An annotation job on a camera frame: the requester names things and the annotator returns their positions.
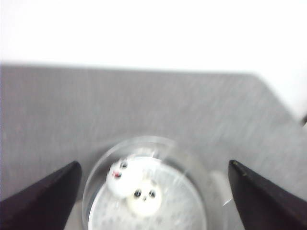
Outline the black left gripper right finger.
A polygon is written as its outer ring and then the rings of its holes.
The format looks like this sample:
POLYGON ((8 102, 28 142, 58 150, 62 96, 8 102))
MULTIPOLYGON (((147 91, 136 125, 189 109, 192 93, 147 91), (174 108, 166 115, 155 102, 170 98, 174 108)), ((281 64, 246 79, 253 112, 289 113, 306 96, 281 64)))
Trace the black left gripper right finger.
POLYGON ((228 179, 240 219, 246 230, 305 230, 307 202, 230 160, 228 179))

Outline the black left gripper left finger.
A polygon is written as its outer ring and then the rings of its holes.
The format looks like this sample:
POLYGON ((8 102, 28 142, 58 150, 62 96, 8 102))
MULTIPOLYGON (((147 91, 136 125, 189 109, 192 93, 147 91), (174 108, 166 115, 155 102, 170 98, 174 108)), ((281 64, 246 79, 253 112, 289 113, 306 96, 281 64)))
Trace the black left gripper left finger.
POLYGON ((82 168, 73 161, 0 203, 2 230, 63 230, 77 198, 82 168))

